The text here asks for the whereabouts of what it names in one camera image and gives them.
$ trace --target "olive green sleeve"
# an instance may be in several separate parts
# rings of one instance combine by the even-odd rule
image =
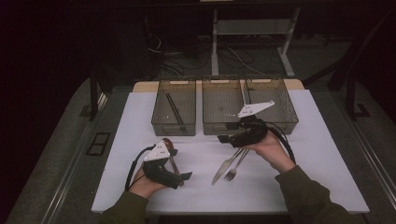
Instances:
[[[278,175],[276,181],[295,224],[354,223],[344,207],[332,203],[330,191],[311,180],[299,166]]]
[[[119,200],[99,216],[99,224],[133,223],[144,224],[149,200],[124,191]]]

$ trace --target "tabletop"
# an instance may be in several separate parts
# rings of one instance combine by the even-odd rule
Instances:
[[[178,189],[164,189],[153,195],[148,203],[148,215],[287,213],[275,181],[277,172],[255,153],[247,154],[234,180],[228,182],[222,177],[215,185],[211,184],[220,165],[236,149],[221,144],[216,136],[203,135],[202,102],[199,100],[202,93],[198,89],[199,85],[196,135],[168,137],[178,149],[175,161],[180,172],[192,172],[191,179]],[[130,93],[92,205],[93,212],[101,213],[117,201],[137,154],[161,141],[162,137],[154,134],[150,123],[155,91],[155,83],[150,82],[138,83]],[[299,118],[293,133],[287,136],[297,164],[331,191],[333,202],[350,213],[368,212],[310,91],[300,88],[289,90],[289,94]]]

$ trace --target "knife blade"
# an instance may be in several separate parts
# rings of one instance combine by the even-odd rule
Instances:
[[[235,152],[235,154],[233,154],[233,156],[230,159],[226,160],[220,166],[218,172],[215,174],[215,177],[213,177],[212,185],[214,185],[216,183],[216,181],[218,181],[218,179],[221,177],[221,175],[224,174],[224,172],[228,169],[228,167],[230,167],[230,165],[239,156],[239,154],[241,154],[242,151],[243,151],[242,148],[238,148],[238,150]]]

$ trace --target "white bracket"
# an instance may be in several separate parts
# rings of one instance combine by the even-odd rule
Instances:
[[[244,118],[247,116],[255,115],[259,113],[260,111],[274,105],[274,101],[270,101],[267,103],[260,103],[260,104],[253,104],[253,105],[244,105],[242,108],[241,112],[238,114],[238,118]]]
[[[166,147],[165,142],[162,140],[150,153],[145,157],[145,161],[156,161],[160,159],[169,158],[171,154]]]

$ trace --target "sleeve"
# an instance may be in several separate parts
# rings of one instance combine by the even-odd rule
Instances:
[[[119,200],[99,216],[99,224],[132,223],[144,224],[149,200],[124,191]]]
[[[332,203],[330,191],[311,180],[299,166],[278,175],[276,181],[295,224],[355,223],[344,207]]]

